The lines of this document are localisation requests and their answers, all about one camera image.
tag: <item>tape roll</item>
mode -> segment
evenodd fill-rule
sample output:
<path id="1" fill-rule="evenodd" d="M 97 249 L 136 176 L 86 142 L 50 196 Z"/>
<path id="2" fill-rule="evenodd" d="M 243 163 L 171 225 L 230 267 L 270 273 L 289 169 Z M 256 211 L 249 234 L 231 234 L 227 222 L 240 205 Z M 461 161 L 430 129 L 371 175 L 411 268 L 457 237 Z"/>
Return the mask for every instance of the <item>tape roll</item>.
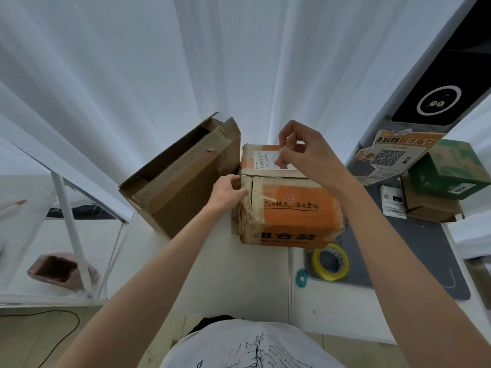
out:
<path id="1" fill-rule="evenodd" d="M 331 253 L 336 257 L 339 265 L 336 272 L 329 271 L 322 266 L 322 252 Z M 312 267 L 314 268 L 314 271 L 317 275 L 319 275 L 324 280 L 332 282 L 344 277 L 348 273 L 348 270 L 350 269 L 350 262 L 348 260 L 348 256 L 346 255 L 344 250 L 341 249 L 341 247 L 336 244 L 329 243 L 327 247 L 323 249 L 316 249 L 314 251 L 314 253 L 312 254 Z"/>

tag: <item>wooden floor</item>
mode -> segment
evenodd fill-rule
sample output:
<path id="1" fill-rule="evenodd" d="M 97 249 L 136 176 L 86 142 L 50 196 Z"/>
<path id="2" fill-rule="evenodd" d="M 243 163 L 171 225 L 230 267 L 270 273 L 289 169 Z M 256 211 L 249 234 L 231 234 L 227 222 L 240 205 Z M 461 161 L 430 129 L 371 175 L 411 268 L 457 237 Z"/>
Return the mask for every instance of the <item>wooden floor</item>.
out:
<path id="1" fill-rule="evenodd" d="M 53 366 L 61 353 L 99 308 L 63 309 L 75 312 L 80 318 L 80 325 L 54 350 L 43 368 Z M 0 315 L 25 315 L 47 310 L 51 309 L 0 309 Z M 200 320 L 200 315 L 179 315 L 176 313 L 169 315 L 141 359 L 138 368 L 158 368 L 173 343 L 188 334 Z M 2 362 L 2 368 L 39 367 L 58 341 L 76 325 L 76 316 L 61 312 L 49 312 L 34 316 L 0 317 L 0 362 Z M 408 367 L 398 346 L 315 333 L 307 333 L 307 335 L 347 368 Z"/>

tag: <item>hand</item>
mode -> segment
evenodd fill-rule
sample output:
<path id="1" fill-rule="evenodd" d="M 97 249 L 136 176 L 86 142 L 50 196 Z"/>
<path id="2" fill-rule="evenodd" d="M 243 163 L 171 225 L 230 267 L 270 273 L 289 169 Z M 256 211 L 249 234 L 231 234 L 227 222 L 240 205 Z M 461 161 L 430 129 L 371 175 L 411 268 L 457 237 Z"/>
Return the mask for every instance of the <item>hand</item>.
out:
<path id="1" fill-rule="evenodd" d="M 206 206 L 220 214 L 232 209 L 249 193 L 245 187 L 240 187 L 241 176 L 229 174 L 218 178 L 213 185 L 212 195 Z"/>
<path id="2" fill-rule="evenodd" d="M 291 120 L 279 133 L 279 144 L 282 149 L 274 162 L 276 165 L 284 167 L 292 164 L 335 197 L 346 189 L 347 183 L 358 182 L 322 135 L 308 126 Z"/>

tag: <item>black cable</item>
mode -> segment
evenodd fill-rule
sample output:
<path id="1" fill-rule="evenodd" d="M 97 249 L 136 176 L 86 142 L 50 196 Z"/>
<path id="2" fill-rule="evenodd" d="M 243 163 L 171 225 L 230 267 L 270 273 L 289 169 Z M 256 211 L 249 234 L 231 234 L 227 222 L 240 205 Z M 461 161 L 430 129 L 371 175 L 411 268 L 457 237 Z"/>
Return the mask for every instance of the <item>black cable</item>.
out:
<path id="1" fill-rule="evenodd" d="M 75 326 L 75 328 L 73 328 L 70 333 L 68 333 L 65 337 L 63 337 L 60 341 L 58 341 L 58 343 L 53 347 L 53 349 L 50 351 L 50 353 L 48 354 L 48 356 L 43 360 L 43 362 L 38 365 L 37 368 L 41 368 L 41 366 L 46 363 L 46 360 L 48 360 L 48 358 L 51 356 L 51 354 L 53 353 L 53 351 L 58 347 L 58 345 L 60 343 L 63 342 L 63 340 L 65 338 L 67 338 L 70 334 L 72 334 L 73 332 L 75 332 L 75 330 L 78 328 L 78 326 L 80 325 L 80 318 L 79 316 L 74 313 L 73 311 L 69 311 L 69 310 L 47 310 L 47 311 L 41 311 L 40 313 L 33 313 L 33 314 L 14 314 L 14 315 L 0 315 L 0 317 L 5 317 L 5 316 L 34 316 L 34 315 L 41 315 L 41 314 L 46 314 L 46 313 L 69 313 L 69 314 L 72 314 L 72 315 L 75 315 L 75 317 L 77 318 L 77 325 Z"/>

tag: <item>orange cardboard box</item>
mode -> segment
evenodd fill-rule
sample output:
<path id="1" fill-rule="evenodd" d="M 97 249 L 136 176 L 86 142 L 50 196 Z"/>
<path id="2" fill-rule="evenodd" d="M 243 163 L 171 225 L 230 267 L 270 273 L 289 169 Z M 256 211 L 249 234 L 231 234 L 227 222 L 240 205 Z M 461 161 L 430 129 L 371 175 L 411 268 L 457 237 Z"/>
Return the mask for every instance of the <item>orange cardboard box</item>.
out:
<path id="1" fill-rule="evenodd" d="M 277 145 L 244 145 L 239 233 L 246 244 L 323 248 L 345 229 L 341 205 L 293 166 L 274 165 Z"/>

